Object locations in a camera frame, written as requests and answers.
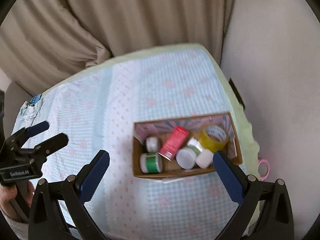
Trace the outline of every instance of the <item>cardboard box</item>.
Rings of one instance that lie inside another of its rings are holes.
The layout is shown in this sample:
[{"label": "cardboard box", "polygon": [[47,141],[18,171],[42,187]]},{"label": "cardboard box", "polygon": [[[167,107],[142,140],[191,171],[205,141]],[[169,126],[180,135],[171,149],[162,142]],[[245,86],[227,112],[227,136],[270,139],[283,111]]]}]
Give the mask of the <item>cardboard box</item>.
[{"label": "cardboard box", "polygon": [[181,126],[189,130],[188,138],[183,145],[184,147],[191,137],[199,138],[200,128],[209,123],[216,124],[224,128],[224,130],[227,132],[229,136],[229,142],[227,143],[224,151],[228,153],[228,157],[231,159],[233,164],[240,165],[242,163],[242,154],[236,129],[231,114],[229,112],[224,112],[203,116],[190,116],[170,120],[156,120],[135,123],[132,153],[132,170],[134,176],[138,178],[163,179],[214,172],[215,169],[212,165],[210,165],[207,169],[201,169],[196,165],[191,170],[184,170],[178,165],[175,159],[169,161],[164,157],[161,157],[163,162],[162,173],[144,174],[140,169],[140,154],[147,152],[144,145],[147,137],[158,137],[162,146],[166,139],[170,136],[174,127]]}]

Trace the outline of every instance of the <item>bolt head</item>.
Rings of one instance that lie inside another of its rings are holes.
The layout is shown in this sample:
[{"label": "bolt head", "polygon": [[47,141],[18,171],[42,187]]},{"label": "bolt head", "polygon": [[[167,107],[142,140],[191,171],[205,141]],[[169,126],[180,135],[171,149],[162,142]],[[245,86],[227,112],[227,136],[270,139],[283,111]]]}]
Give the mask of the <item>bolt head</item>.
[{"label": "bolt head", "polygon": [[45,183],[45,179],[41,179],[41,180],[38,181],[39,185],[43,185],[44,183]]},{"label": "bolt head", "polygon": [[281,185],[281,186],[284,185],[284,181],[283,181],[282,179],[278,179],[277,182],[278,182],[278,184]]},{"label": "bolt head", "polygon": [[248,180],[254,182],[257,178],[253,175],[248,176]]},{"label": "bolt head", "polygon": [[74,181],[76,179],[76,176],[75,175],[69,175],[67,177],[67,181],[71,182],[71,181]]}]

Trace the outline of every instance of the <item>small red carton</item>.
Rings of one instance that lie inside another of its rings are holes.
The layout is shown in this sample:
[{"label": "small red carton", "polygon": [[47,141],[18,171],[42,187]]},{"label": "small red carton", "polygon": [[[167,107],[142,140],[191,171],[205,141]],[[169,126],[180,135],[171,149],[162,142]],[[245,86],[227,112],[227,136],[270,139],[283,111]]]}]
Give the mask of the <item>small red carton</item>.
[{"label": "small red carton", "polygon": [[177,151],[181,148],[181,145],[184,143],[188,136],[189,131],[180,126],[176,126],[172,131],[170,137],[166,140],[164,145],[159,151],[164,158],[168,160],[173,160]]}]

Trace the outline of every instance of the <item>blue gripper pad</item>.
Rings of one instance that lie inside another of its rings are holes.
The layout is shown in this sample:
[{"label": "blue gripper pad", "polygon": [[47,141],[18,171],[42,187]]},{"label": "blue gripper pad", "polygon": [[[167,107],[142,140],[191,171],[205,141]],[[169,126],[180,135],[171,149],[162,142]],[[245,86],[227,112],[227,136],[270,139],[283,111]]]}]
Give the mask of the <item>blue gripper pad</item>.
[{"label": "blue gripper pad", "polygon": [[27,128],[26,136],[31,138],[33,136],[36,136],[39,133],[47,131],[48,129],[49,129],[49,123],[47,121],[44,121]]},{"label": "blue gripper pad", "polygon": [[79,202],[84,204],[92,199],[103,175],[110,165],[109,153],[100,150],[90,164],[85,165],[77,175],[76,187]]},{"label": "blue gripper pad", "polygon": [[222,152],[216,152],[213,155],[213,166],[218,173],[224,187],[226,188],[231,200],[237,202],[239,205],[242,204],[244,199],[244,188],[243,184],[239,181],[237,176],[232,171],[233,165],[228,157]]}]

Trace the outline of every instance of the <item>white jar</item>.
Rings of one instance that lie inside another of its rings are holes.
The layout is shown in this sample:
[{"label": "white jar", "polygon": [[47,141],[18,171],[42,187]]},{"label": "white jar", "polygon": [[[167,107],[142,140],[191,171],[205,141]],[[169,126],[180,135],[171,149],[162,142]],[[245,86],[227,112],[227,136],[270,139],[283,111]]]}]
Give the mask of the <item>white jar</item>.
[{"label": "white jar", "polygon": [[149,153],[157,153],[160,150],[160,141],[157,137],[148,137],[146,139],[146,148]]},{"label": "white jar", "polygon": [[197,157],[196,164],[200,168],[206,169],[212,163],[212,159],[213,159],[213,153],[208,149],[204,149],[202,153]]},{"label": "white jar", "polygon": [[159,153],[140,155],[140,168],[143,173],[161,173],[162,159]]},{"label": "white jar", "polygon": [[200,155],[200,150],[197,147],[184,147],[177,152],[176,160],[181,168],[191,170],[196,164],[198,155]]},{"label": "white jar", "polygon": [[188,147],[195,146],[199,149],[200,152],[202,152],[204,150],[203,147],[201,146],[200,142],[194,137],[190,138],[190,140],[187,143],[187,146]]}]

